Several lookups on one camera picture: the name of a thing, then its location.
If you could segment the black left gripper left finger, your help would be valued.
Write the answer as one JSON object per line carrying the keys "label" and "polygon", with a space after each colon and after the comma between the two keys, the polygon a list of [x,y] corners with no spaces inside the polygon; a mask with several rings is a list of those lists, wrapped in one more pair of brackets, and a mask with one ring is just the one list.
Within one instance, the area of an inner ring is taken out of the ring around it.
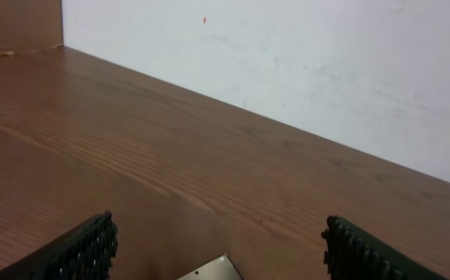
{"label": "black left gripper left finger", "polygon": [[92,216],[43,247],[0,270],[0,279],[107,280],[116,257],[112,213]]}

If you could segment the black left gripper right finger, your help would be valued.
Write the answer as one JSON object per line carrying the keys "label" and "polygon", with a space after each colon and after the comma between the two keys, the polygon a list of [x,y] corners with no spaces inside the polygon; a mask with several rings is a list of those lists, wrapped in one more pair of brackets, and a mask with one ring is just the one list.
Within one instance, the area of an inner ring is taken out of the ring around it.
{"label": "black left gripper right finger", "polygon": [[326,224],[323,263],[332,279],[446,280],[341,216]]}

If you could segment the brown cardboard sheet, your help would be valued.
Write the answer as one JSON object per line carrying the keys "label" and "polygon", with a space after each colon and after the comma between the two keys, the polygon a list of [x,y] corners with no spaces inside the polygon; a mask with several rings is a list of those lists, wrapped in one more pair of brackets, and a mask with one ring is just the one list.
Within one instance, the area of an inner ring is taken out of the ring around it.
{"label": "brown cardboard sheet", "polygon": [[62,44],[61,0],[0,0],[0,57]]}

